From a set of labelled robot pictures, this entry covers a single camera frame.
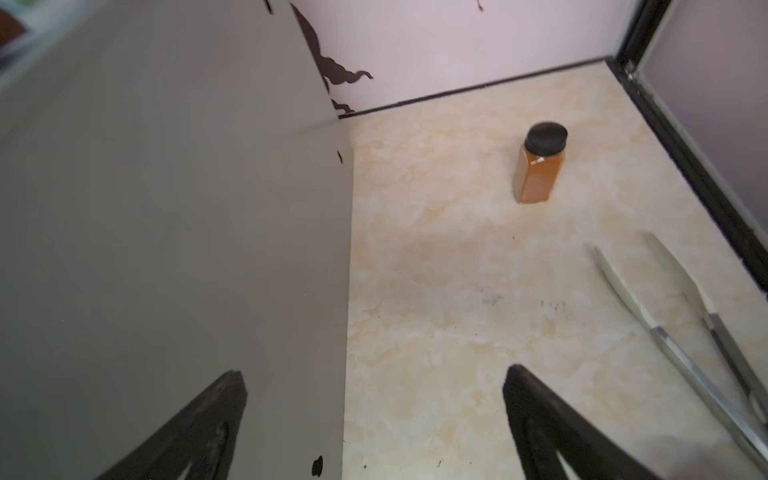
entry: black edge strip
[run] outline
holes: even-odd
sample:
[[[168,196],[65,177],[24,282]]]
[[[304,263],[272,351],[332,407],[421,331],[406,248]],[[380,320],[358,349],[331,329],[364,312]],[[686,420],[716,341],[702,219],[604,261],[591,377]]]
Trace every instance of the black edge strip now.
[[[656,138],[667,150],[691,189],[699,197],[699,201],[709,211],[728,243],[741,257],[752,278],[763,293],[768,291],[768,252],[765,246],[728,201],[723,191],[647,91],[637,82],[631,81],[615,59],[607,59],[606,64],[643,115]]]
[[[645,0],[638,6],[627,36],[616,55],[616,60],[624,70],[629,62],[634,66],[640,62],[670,3],[672,0]]]
[[[410,100],[399,101],[399,102],[397,102],[395,104],[389,104],[389,105],[384,105],[382,107],[370,108],[369,110],[355,111],[355,112],[353,112],[351,114],[341,114],[341,115],[339,115],[339,118],[350,118],[350,117],[357,117],[359,115],[371,114],[371,113],[373,113],[375,111],[388,110],[390,108],[402,107],[403,105],[410,105],[410,104],[419,103],[420,101],[432,100],[433,98],[440,98],[440,97],[447,97],[449,95],[461,94],[461,93],[464,93],[466,91],[477,90],[479,88],[492,87],[494,85],[507,83],[509,81],[523,80],[524,78],[537,77],[539,75],[546,75],[546,74],[554,73],[554,72],[560,71],[560,70],[568,70],[569,68],[583,67],[585,65],[591,65],[593,63],[599,63],[601,61],[606,61],[607,59],[608,59],[608,57],[590,58],[589,60],[577,61],[575,63],[570,63],[570,64],[567,64],[567,65],[561,65],[559,67],[547,68],[546,70],[534,71],[532,73],[527,73],[527,74],[524,74],[524,75],[519,75],[517,77],[503,78],[501,80],[490,81],[488,83],[484,83],[484,84],[480,84],[480,85],[472,85],[471,87],[456,88],[455,90],[443,91],[441,93],[427,95],[425,97],[411,98]]]

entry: spice jar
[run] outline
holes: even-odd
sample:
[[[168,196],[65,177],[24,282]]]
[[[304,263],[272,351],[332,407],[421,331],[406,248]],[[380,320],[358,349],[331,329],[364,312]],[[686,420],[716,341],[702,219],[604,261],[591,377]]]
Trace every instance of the spice jar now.
[[[519,204],[535,204],[549,198],[565,159],[566,138],[565,127],[553,121],[536,124],[528,130],[512,181]]]

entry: table surface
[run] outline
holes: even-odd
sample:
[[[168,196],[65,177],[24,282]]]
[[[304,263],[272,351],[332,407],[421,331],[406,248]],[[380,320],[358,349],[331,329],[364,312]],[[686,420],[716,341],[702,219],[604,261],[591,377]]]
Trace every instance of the table surface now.
[[[569,131],[548,202],[518,205],[527,129]],[[344,121],[355,149],[345,480],[524,478],[502,383],[521,363],[665,478],[760,478],[614,294],[613,255],[656,320],[754,420],[654,259],[699,278],[763,382],[768,303],[604,64]]]

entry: tongs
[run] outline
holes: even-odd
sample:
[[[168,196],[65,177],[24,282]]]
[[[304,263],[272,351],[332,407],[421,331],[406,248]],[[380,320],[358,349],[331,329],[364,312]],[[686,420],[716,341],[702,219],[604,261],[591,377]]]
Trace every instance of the tongs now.
[[[712,300],[656,235],[647,233],[647,240],[656,258],[675,275],[677,281],[683,286],[686,298],[698,310],[707,324],[718,349],[722,352],[737,382],[746,393],[755,414],[763,423],[763,427],[766,427],[768,394],[720,319]],[[667,355],[677,370],[680,371],[680,374],[707,405],[707,408],[733,436],[733,440],[748,454],[763,474],[768,475],[768,444],[763,433],[755,430],[738,413],[693,360],[672,340],[667,331],[654,320],[637,294],[619,274],[615,263],[609,260],[599,247],[595,247],[594,251],[603,273],[624,305],[648,329],[656,345]]]

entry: gray wall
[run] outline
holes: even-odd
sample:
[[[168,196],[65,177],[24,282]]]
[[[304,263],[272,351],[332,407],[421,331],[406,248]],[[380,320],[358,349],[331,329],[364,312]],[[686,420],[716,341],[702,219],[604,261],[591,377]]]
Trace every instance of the gray wall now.
[[[340,478],[353,162],[271,3],[145,2],[0,143],[0,478],[93,478],[228,369],[231,478]]]
[[[657,35],[641,80],[765,243],[768,2],[679,0]]]

